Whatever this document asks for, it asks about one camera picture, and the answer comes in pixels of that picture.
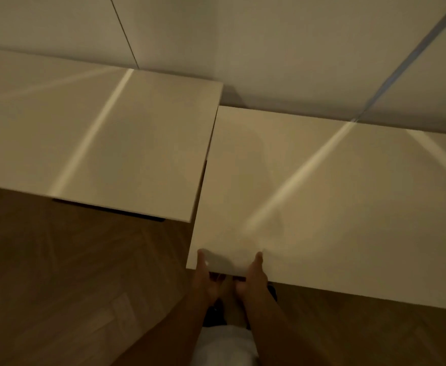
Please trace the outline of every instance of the hand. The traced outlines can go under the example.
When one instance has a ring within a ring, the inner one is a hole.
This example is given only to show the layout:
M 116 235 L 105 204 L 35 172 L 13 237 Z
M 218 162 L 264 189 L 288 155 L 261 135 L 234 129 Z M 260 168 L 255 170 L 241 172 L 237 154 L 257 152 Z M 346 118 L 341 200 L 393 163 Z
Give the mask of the hand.
M 246 300 L 249 293 L 250 295 L 254 295 L 267 291 L 268 278 L 263 272 L 262 263 L 262 252 L 258 252 L 255 255 L 254 261 L 248 266 L 245 275 L 246 281 L 237 281 L 235 283 L 235 291 L 242 301 Z
M 192 289 L 197 294 L 202 294 L 204 300 L 208 302 L 208 307 L 212 306 L 220 296 L 220 286 L 225 276 L 209 272 L 204 253 L 201 249 L 197 251 L 197 264 L 193 276 Z

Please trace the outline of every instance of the person's left arm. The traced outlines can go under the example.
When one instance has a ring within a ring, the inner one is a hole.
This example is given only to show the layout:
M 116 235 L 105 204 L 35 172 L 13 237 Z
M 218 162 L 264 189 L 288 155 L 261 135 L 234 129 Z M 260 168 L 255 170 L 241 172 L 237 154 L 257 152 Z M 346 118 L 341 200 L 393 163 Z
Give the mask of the person's left arm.
M 220 281 L 210 279 L 204 254 L 198 251 L 189 292 L 165 319 L 144 334 L 112 366 L 189 365 L 204 316 L 218 298 L 220 284 Z

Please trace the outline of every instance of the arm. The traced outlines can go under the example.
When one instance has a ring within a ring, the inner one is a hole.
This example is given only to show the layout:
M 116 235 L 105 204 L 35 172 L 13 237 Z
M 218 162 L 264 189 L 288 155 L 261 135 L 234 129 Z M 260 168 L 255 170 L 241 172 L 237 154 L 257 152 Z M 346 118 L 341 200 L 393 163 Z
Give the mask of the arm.
M 144 334 L 112 366 L 189 365 L 206 311 L 218 298 L 220 283 L 210 280 L 204 254 L 197 252 L 197 266 L 190 291 L 165 319 Z
M 262 253 L 258 252 L 248 268 L 246 281 L 236 283 L 236 291 L 245 306 L 262 365 L 329 365 L 292 328 L 272 298 L 262 263 Z

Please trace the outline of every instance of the black line on wall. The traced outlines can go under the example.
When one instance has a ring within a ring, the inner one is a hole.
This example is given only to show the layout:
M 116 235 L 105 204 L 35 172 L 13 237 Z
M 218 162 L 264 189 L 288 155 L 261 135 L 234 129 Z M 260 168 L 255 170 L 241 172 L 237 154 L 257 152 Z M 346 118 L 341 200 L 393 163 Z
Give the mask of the black line on wall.
M 119 18 L 118 11 L 116 10 L 116 6 L 115 6 L 115 3 L 113 2 L 113 0 L 111 0 L 111 5 L 113 5 L 113 9 L 115 9 L 116 17 L 118 18 L 119 25 L 121 25 L 121 30 L 123 31 L 123 34 L 125 35 L 126 42 L 128 43 L 128 47 L 130 48 L 130 51 L 132 52 L 132 56 L 133 56 L 134 62 L 136 64 L 136 67 L 138 69 L 140 69 L 140 67 L 138 66 L 138 62 L 136 61 L 136 57 L 134 57 L 133 49 L 131 48 L 130 42 L 128 41 L 128 36 L 126 35 L 125 29 L 123 28 L 123 24 L 121 23 L 121 19 Z
M 376 93 L 366 102 L 362 111 L 352 120 L 357 122 L 360 117 L 369 110 L 372 105 L 396 82 L 396 80 L 406 71 L 406 69 L 421 55 L 421 53 L 438 37 L 446 28 L 446 14 L 440 21 L 428 32 L 416 48 L 407 56 L 406 59 L 396 68 L 394 72 L 384 81 Z

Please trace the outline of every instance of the white tabletop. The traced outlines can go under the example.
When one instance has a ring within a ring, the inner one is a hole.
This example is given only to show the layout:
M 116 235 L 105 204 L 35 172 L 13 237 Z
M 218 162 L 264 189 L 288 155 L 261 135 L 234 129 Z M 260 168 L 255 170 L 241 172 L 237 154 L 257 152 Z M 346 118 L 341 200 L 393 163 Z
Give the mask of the white tabletop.
M 187 261 L 446 308 L 446 135 L 219 107 Z
M 189 221 L 221 90 L 0 51 L 0 187 Z

